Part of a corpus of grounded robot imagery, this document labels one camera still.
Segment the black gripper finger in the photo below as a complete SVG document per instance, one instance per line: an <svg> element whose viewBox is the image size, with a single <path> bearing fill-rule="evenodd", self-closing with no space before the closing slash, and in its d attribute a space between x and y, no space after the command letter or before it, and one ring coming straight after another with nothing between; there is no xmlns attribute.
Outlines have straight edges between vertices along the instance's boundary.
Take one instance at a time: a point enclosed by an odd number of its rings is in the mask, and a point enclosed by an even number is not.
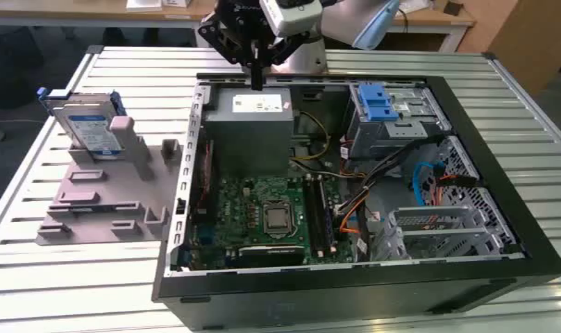
<svg viewBox="0 0 561 333"><path fill-rule="evenodd" d="M253 41L222 26L222 17L211 12L201 21L199 36L233 65L242 65L245 72L250 74L250 87L258 90L258 62Z"/></svg>
<svg viewBox="0 0 561 333"><path fill-rule="evenodd" d="M282 38L278 42L274 42L273 33L258 38L258 90L263 89L266 83L265 69L271 65L281 65L309 37L310 32L302 32Z"/></svg>

